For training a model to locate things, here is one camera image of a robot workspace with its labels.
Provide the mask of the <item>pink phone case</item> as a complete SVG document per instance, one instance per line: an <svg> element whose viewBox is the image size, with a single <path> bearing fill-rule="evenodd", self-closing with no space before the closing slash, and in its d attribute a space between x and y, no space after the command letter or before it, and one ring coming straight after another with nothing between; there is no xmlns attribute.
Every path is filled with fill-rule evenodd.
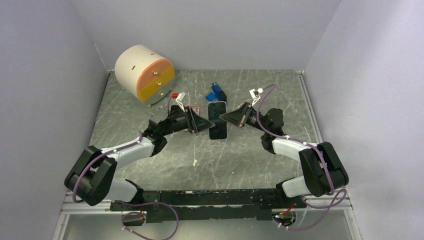
<svg viewBox="0 0 424 240"><path fill-rule="evenodd" d="M186 105L187 108L191 108L197 115L200 115L200 106L195 104L188 104Z"/></svg>

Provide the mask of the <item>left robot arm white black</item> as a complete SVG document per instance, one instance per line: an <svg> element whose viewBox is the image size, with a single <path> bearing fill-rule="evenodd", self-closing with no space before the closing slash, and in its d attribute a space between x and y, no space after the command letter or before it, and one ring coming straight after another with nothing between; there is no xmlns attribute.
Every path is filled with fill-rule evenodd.
<svg viewBox="0 0 424 240"><path fill-rule="evenodd" d="M116 171L159 154L168 143L167 135L184 130L197 134L213 127L214 122L199 116L190 106L181 109L173 105L165 119L149 120L147 129L129 142L102 149L93 145L85 148L64 185L72 192L74 203L95 206L103 200L112 200L137 210L145 202L144 189L129 179L116 179Z"/></svg>

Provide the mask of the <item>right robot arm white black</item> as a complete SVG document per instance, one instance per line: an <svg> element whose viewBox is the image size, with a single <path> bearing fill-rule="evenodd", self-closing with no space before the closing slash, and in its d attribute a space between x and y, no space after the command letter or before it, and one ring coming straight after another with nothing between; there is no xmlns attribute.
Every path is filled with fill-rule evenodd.
<svg viewBox="0 0 424 240"><path fill-rule="evenodd" d="M295 197L301 195L328 195L332 190L345 187L349 183L349 176L331 143L303 143L284 134L281 109L271 108L262 115L245 102L238 109L221 114L219 118L238 128L249 125L262 130L264 134L261 143L264 150L300 163L302 176L277 185L281 189L274 195L278 206L286 208Z"/></svg>

